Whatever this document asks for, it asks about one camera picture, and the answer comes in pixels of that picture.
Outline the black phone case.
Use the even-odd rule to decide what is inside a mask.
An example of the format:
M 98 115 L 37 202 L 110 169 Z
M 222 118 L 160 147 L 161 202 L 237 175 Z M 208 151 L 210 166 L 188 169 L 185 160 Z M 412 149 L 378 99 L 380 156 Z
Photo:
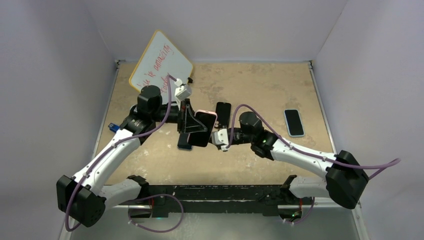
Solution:
M 193 146 L 188 143 L 189 133 L 180 133 L 178 142 L 177 142 L 177 149 L 182 151 L 191 151 L 193 149 Z

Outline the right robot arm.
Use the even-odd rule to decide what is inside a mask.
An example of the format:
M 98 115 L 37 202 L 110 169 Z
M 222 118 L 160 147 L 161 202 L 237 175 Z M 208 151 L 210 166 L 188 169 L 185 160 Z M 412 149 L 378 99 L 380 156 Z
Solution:
M 354 209 L 369 182 L 369 177 L 348 151 L 338 154 L 313 150 L 295 144 L 274 131 L 266 130 L 252 111 L 239 117 L 239 127 L 227 129 L 230 145 L 250 144 L 259 157 L 292 164 L 313 173 L 314 177 L 295 176 L 286 181 L 280 196 L 288 204 L 299 198 L 329 198 L 339 206 Z

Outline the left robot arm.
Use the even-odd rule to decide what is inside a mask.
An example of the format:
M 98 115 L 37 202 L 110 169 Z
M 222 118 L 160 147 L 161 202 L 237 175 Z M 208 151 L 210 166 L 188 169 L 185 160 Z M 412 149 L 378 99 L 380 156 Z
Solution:
M 137 103 L 131 107 L 106 147 L 73 176 L 59 178 L 56 182 L 57 204 L 65 213 L 64 225 L 68 232 L 80 225 L 93 226 L 105 211 L 123 202 L 132 200 L 142 205 L 148 201 L 149 184 L 141 176 L 131 175 L 114 185 L 106 185 L 106 181 L 165 123 L 176 124 L 180 133 L 196 133 L 196 127 L 204 127 L 195 118 L 190 105 L 191 94 L 191 87 L 181 84 L 168 90 L 170 100 L 164 104 L 159 87 L 144 86 L 137 96 Z

